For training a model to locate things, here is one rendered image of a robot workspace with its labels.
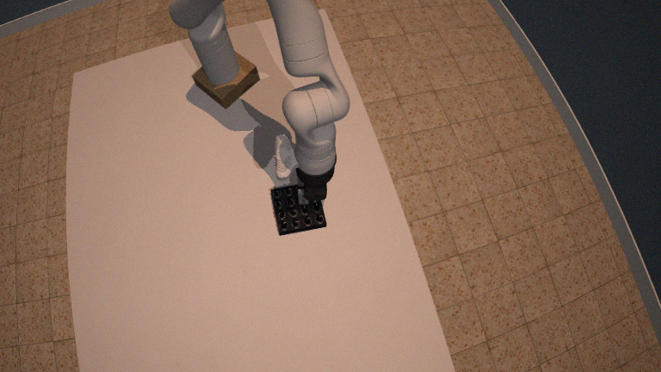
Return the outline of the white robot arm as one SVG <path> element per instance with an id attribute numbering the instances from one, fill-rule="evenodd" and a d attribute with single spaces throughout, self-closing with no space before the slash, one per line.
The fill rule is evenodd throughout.
<path id="1" fill-rule="evenodd" d="M 225 0 L 172 0 L 170 17 L 188 37 L 208 80 L 222 85 L 239 72 L 239 63 L 225 26 Z M 282 102 L 294 130 L 299 154 L 309 160 L 328 158 L 336 143 L 335 121 L 349 112 L 349 95 L 331 61 L 324 24 L 310 0 L 267 0 L 274 19 L 287 73 L 320 77 L 291 90 Z M 214 8 L 215 7 L 215 8 Z"/>

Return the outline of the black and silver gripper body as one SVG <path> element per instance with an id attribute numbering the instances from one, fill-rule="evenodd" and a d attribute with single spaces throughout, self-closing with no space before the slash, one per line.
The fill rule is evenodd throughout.
<path id="1" fill-rule="evenodd" d="M 299 154 L 296 145 L 287 134 L 280 133 L 276 136 L 276 177 L 280 181 L 286 181 L 296 169 L 299 180 L 304 183 L 304 194 L 308 201 L 324 200 L 326 198 L 327 183 L 333 177 L 336 162 L 336 146 L 328 158 L 313 161 Z"/>

